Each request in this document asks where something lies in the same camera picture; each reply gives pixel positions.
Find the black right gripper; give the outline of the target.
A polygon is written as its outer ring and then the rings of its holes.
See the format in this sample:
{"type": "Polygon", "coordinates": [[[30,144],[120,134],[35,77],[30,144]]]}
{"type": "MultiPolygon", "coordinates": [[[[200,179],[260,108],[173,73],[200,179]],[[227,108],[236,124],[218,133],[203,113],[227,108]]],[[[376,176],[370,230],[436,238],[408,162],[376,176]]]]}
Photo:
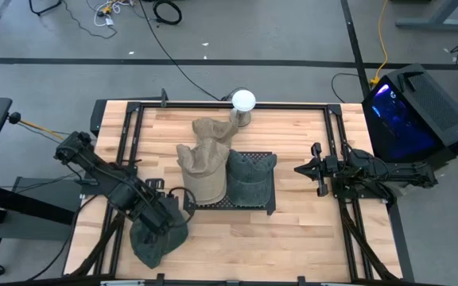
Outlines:
{"type": "Polygon", "coordinates": [[[330,173],[325,171],[324,158],[320,156],[321,152],[320,142],[315,142],[311,147],[313,158],[308,163],[295,167],[294,171],[307,176],[311,180],[317,180],[319,184],[317,195],[324,197],[328,194],[328,185],[324,182],[324,178],[326,176],[333,177],[336,172],[330,173]]]}

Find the dark green baseball cap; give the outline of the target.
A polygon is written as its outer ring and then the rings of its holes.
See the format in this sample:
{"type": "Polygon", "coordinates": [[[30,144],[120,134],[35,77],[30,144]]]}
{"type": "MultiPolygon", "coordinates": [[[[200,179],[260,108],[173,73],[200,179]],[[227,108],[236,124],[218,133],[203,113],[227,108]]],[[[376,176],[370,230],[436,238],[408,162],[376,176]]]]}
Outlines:
{"type": "Polygon", "coordinates": [[[227,160],[227,196],[237,207],[262,207],[271,196],[277,155],[253,160],[231,149],[227,160]]]}
{"type": "Polygon", "coordinates": [[[150,269],[156,268],[164,255],[181,246],[188,237],[188,227],[179,208],[177,197],[161,199],[165,208],[171,212],[175,224],[167,234],[153,233],[141,220],[134,222],[130,228],[130,244],[134,255],[150,269]]]}

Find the beige baseball cap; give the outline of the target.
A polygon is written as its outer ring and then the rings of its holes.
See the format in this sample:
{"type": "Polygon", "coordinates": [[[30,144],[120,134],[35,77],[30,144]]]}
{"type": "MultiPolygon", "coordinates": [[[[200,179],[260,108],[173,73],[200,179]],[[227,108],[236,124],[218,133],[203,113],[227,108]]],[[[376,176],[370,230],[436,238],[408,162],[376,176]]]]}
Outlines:
{"type": "Polygon", "coordinates": [[[186,189],[186,197],[196,205],[210,205],[218,203],[226,195],[226,187],[201,187],[186,189]]]}
{"type": "Polygon", "coordinates": [[[233,122],[221,122],[212,118],[198,118],[192,122],[192,131],[196,135],[198,143],[206,139],[212,139],[230,148],[232,138],[238,133],[239,128],[233,122]]]}
{"type": "Polygon", "coordinates": [[[177,163],[181,168],[184,186],[227,187],[226,163],[230,149],[212,139],[198,143],[194,148],[177,145],[177,163]]]}

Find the black perforated metal stand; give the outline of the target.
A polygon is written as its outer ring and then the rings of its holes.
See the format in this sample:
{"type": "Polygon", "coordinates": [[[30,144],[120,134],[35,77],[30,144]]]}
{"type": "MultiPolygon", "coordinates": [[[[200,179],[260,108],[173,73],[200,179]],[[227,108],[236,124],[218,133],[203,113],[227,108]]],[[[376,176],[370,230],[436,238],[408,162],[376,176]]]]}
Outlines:
{"type": "MultiPolygon", "coordinates": [[[[241,152],[242,155],[245,157],[252,158],[253,160],[261,159],[266,157],[270,154],[270,152],[241,152]]],[[[237,207],[234,205],[228,198],[227,192],[226,195],[220,200],[218,203],[213,203],[210,205],[196,205],[186,196],[184,198],[184,208],[186,210],[211,210],[211,211],[265,211],[268,215],[273,214],[276,210],[276,203],[275,203],[275,189],[274,189],[274,174],[273,174],[273,183],[272,183],[272,191],[269,202],[262,207],[237,207]]]]}

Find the white globe lamp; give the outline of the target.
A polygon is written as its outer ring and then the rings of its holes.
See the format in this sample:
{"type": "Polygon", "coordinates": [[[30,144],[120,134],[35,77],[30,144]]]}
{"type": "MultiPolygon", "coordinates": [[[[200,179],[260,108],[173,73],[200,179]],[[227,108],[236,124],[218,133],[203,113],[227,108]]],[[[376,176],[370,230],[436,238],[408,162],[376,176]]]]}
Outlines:
{"type": "Polygon", "coordinates": [[[251,91],[239,89],[231,96],[233,108],[230,114],[230,120],[236,123],[238,127],[247,126],[251,121],[251,111],[256,105],[256,98],[251,91]]]}

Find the black computer tower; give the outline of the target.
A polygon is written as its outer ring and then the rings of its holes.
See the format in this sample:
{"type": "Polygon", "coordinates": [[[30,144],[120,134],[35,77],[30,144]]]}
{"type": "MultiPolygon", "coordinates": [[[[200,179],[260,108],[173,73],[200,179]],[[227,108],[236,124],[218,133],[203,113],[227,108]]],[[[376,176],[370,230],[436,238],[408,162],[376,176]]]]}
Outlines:
{"type": "Polygon", "coordinates": [[[458,156],[458,105],[420,65],[384,75],[362,101],[373,153],[443,165],[458,156]]]}

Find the black box device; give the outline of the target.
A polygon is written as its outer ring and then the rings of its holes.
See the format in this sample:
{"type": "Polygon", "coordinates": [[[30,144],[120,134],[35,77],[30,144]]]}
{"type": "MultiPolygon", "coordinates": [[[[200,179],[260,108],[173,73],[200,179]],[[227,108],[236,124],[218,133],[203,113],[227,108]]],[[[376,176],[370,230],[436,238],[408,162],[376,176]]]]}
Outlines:
{"type": "Polygon", "coordinates": [[[99,136],[100,127],[103,120],[103,115],[106,109],[107,100],[106,99],[99,99],[95,101],[95,105],[91,112],[90,118],[90,131],[95,135],[95,137],[99,136]]]}

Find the orange rod black knob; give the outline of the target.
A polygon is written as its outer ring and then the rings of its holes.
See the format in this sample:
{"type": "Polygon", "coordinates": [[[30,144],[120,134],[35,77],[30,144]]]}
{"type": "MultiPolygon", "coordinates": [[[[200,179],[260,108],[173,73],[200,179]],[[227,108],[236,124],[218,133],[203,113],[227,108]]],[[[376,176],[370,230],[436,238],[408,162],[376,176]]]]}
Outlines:
{"type": "Polygon", "coordinates": [[[52,136],[54,136],[54,137],[56,137],[56,138],[58,138],[58,139],[60,139],[62,141],[64,140],[64,138],[59,133],[54,132],[54,131],[52,131],[50,129],[47,129],[45,127],[39,126],[39,125],[37,125],[35,123],[28,122],[28,121],[22,119],[21,118],[21,114],[18,113],[18,112],[13,112],[12,114],[10,114],[8,116],[8,121],[11,124],[23,125],[25,127],[31,128],[31,129],[39,130],[42,133],[50,134],[50,135],[52,135],[52,136]]]}

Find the grey desk foot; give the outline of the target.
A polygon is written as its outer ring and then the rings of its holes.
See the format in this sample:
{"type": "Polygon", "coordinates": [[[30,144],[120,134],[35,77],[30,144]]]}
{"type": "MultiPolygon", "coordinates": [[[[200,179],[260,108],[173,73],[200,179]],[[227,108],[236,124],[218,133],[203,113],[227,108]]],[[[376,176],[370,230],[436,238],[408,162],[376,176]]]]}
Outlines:
{"type": "Polygon", "coordinates": [[[445,0],[431,18],[400,18],[395,22],[398,28],[458,30],[458,20],[450,15],[458,7],[458,0],[445,0]]]}

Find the black aluminium table frame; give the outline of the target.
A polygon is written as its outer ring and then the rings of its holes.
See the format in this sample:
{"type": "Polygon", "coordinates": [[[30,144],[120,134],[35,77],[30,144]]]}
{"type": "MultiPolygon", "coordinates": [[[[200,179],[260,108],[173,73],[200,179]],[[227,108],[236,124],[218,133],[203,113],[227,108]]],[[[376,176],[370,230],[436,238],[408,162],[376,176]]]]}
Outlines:
{"type": "MultiPolygon", "coordinates": [[[[118,151],[135,149],[138,175],[162,178],[166,188],[183,180],[176,147],[196,143],[192,122],[197,118],[229,119],[229,102],[170,102],[160,106],[147,102],[140,137],[121,142],[124,129],[133,129],[136,117],[126,112],[124,101],[110,101],[105,108],[95,150],[112,161],[118,151]]],[[[274,170],[276,208],[265,211],[197,211],[188,225],[189,235],[178,249],[150,269],[134,255],[129,234],[122,236],[116,261],[119,279],[348,282],[364,276],[369,266],[359,249],[346,252],[345,233],[337,200],[316,194],[316,183],[295,173],[310,160],[313,143],[324,154],[340,153],[340,140],[347,138],[357,149],[370,150],[371,140],[363,109],[330,103],[272,103],[257,105],[251,122],[233,138],[240,152],[270,152],[278,157],[274,170]]]]}

